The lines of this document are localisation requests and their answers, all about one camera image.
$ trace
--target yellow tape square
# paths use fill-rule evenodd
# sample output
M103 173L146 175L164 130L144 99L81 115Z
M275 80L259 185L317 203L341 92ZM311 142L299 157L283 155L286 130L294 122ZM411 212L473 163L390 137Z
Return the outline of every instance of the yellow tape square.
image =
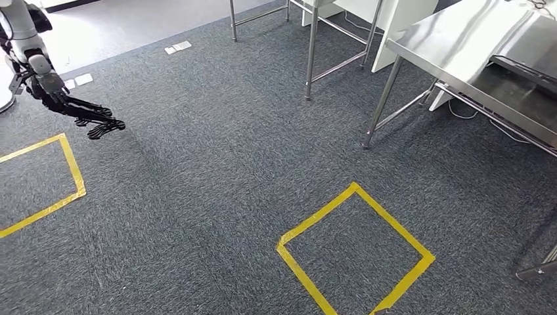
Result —
M62 146L62 151L64 152L64 156L66 157L66 161L68 162L68 166L70 167L70 172L72 177L74 178L74 182L76 184L77 192L69 195L68 197L56 202L55 204L51 205L50 207L43 209L34 215L27 217L26 219L21 220L20 222L0 231L0 238L4 238L17 230L24 228L25 226L39 220L40 218L46 217L47 215L51 214L52 212L64 207L68 203L83 197L85 195L85 185L83 183L83 177L81 177L81 172L79 171L78 164L76 163L76 159L74 157L74 153L70 148L70 143L68 142L68 138L64 133L61 133L57 136L53 136L52 138L48 138L47 140L41 141L37 144L32 146L28 146L27 148L21 149L14 153L8 154L7 156L0 157L0 163L6 162L10 159L13 159L17 156L21 156L22 154L31 152L35 149L38 149L42 146L46 146L49 143L60 141L60 145Z
M362 199L364 199L374 210L380 215L385 221L387 221L407 242L409 242L421 255L422 259L416 263L414 268L412 268L402 280L394 287L394 289L389 293L375 308L371 311L370 315L375 314L379 310L384 310L391 308L396 301L408 290L408 288L423 274L426 269L435 261L435 256L433 256L430 251L428 251L418 240L414 238L400 223L396 221L377 201L373 200L370 195L368 195L357 183L352 182L350 187L342 192L339 196L334 198L330 203L325 205L321 210L317 211L311 217L305 219L297 227L291 229L285 235L280 237L277 245L277 251L279 255L284 259L286 264L292 269L298 280L305 287L307 292L312 296L312 298L317 302L319 307L323 310L326 315L336 315L336 311L329 304L329 302L323 297L323 294L317 289L315 284L309 279L307 274L301 269L299 264L286 249L286 243L290 242L296 236L299 236L303 231L310 228L312 225L317 223L319 220L323 219L327 214L337 208L346 199L352 196L354 193L358 194Z

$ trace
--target stainless steel table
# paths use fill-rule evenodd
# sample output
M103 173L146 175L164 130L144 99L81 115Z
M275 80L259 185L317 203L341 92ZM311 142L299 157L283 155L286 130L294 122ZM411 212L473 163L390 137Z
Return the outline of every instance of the stainless steel table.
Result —
M494 54L557 77L557 22L503 0L463 0L395 34L387 47L397 54L364 148L375 131L441 89L557 157L557 100L502 68L488 66ZM436 80L414 100L380 121L403 60ZM522 279L557 271L554 250L541 266L519 272Z
M234 0L230 0L230 19L231 19L231 28L232 28L232 39L234 41L238 40L238 35L237 35L237 31L236 31L236 27L239 25L242 25L244 23L247 22L251 22L253 20L257 20L258 18L262 18L264 16L267 16L269 14L273 14L275 12L280 12L282 10L286 11L286 21L290 20L290 4L293 4L299 8L301 8L302 10L304 10L305 12L311 14L311 34L309 36L309 52L307 55L307 74L306 74L306 80L305 80L305 99L306 100L311 100L311 85L318 81L321 80L322 78L326 77L327 75L335 72L336 70L339 70L343 67L346 67L347 65L351 64L352 62L355 62L356 60L361 59L361 63L360 63L360 67L363 69L367 59L369 57L369 52L370 52L370 48L371 48L371 43L373 42L373 37L374 34L376 33L377 30L377 21L379 19L379 15L381 13L381 8L383 6L383 2L384 0L379 0L377 2L377 6L375 8L375 14L374 14L374 18L373 18L373 23L371 24L371 28L368 34L368 38L367 40L364 40L363 38L360 38L358 35L355 35L353 33L351 33L348 30L343 29L342 27L336 25L335 23L327 20L326 18L321 18L319 16L319 8L323 7L327 4L333 3L335 2L335 0L301 0L301 2L297 2L296 0L286 0L286 4L278 7L276 9L255 15L255 16L251 16L249 18L245 18L241 21L236 21L236 13L234 12ZM311 10L308 9L305 5L308 5L311 7ZM322 73L320 73L319 75L314 76L313 75L313 61L314 61L314 57L315 57L315 42L317 39L317 22L321 21L329 26L331 26L332 28L334 28L335 30L338 30L339 32L351 37L352 39L362 43L365 45L365 49L364 51L348 58L347 60L339 63L338 65L332 67L329 70L326 70Z

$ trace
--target electrical cable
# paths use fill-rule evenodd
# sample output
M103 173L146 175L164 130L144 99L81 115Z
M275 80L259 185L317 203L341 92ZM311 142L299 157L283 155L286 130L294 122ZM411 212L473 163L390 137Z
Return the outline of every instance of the electrical cable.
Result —
M471 115L469 117L464 117L464 116L458 115L453 111L453 107L451 106L451 101L450 100L449 100L449 110L451 111L451 114L453 114L455 117L458 117L458 118L461 118L461 119L472 119L472 118L476 117L476 115L478 114L478 112L475 112L473 115Z
M458 115L455 113L455 111L453 111L453 107L451 106L451 101L448 101L448 105L449 105L449 110L451 111L451 114L453 114L455 117L457 118L461 118L461 119L472 119L474 117L476 117L476 115L478 114L478 112L476 111L473 115L469 116L469 117L464 117L461 115ZM505 131L503 128L499 127L497 124L495 124L495 122L493 120L489 120L489 122L495 126L495 128L499 129L502 133L504 133L506 136L508 136L509 138L511 138L512 140L519 142L519 143L525 143L525 144L531 144L530 142L526 141L526 140L520 140L515 138L514 136L512 136L510 133L508 133L507 131ZM557 149L555 148L551 148L552 151L557 152Z
M371 32L370 29L365 28L365 27L363 27L363 26L360 26L360 25L358 25L358 24L352 22L351 20L349 20L349 19L348 19L348 11L346 11L346 10L344 11L344 20L345 20L346 22L348 22L348 23L354 25L355 27L359 28L360 30L365 30L365 31ZM378 32L378 31L376 31L376 32L374 32L374 33L377 34L377 35L383 35L383 33L380 33L380 32Z
M497 124L495 124L495 122L493 120L489 120L489 122L495 126L495 128L499 129L502 133L506 134L509 138L511 138L512 140L515 140L516 142L520 142L520 143L526 143L526 144L530 144L530 142L526 141L526 140L520 140L517 139L515 137L513 137L510 133L507 133L505 130L503 130L503 128L499 127Z

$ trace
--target table leg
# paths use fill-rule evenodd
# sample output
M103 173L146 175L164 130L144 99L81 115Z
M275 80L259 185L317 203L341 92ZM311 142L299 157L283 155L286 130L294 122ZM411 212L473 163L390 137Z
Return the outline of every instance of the table leg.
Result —
M399 74L402 61L402 57L397 56L395 64L393 65L393 70L391 70L391 74L389 75L389 79L387 80L387 84L385 85L385 89L383 90L383 94L381 95L381 99L379 100L379 104L377 104L377 108L375 109L375 114L373 114L371 124L367 131L366 139L362 143L363 148L369 148L369 142L371 141L373 132L375 132L375 129L377 128L377 124L379 123L379 119L381 118L381 113L383 113L383 108L385 108L387 99L391 94L391 90L393 89L393 84L395 83L395 80L397 79L397 76Z
M541 266L537 266L527 270L523 270L521 272L517 272L516 276L521 280L528 280L536 276L540 276L551 272L557 272L557 261L552 261L548 263L546 262Z
M286 21L290 21L290 0L286 0Z
M311 81L313 79L313 57L315 56L315 39L317 36L317 21L319 10L313 7L311 12L311 34L309 36L309 55L307 57L307 77L305 80L305 99L311 99Z
M234 13L234 0L230 0L230 21L232 27L232 40L238 41L236 36L236 14Z
M373 22L371 24L371 29L369 31L369 35L367 37L367 44L366 44L366 55L365 57L362 59L362 63L360 64L360 67L363 69L366 62L367 62L367 58L369 56L369 50L371 49L371 42L373 41L373 36L375 35L375 30L377 29L377 20L379 20L379 14L381 13L381 8L383 7L383 1L384 0L379 0L379 2L377 2L377 7L375 9L375 16L373 16Z

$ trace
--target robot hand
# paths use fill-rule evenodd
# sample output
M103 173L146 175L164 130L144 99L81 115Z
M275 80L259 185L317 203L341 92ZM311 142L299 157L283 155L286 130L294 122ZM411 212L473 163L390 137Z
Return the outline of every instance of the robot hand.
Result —
M16 94L23 84L49 110L76 117L77 126L97 124L87 133L90 139L125 129L125 123L113 118L110 109L69 96L39 36L52 29L40 9L24 0L0 0L0 12L0 47L7 53L15 73L10 84L12 93Z

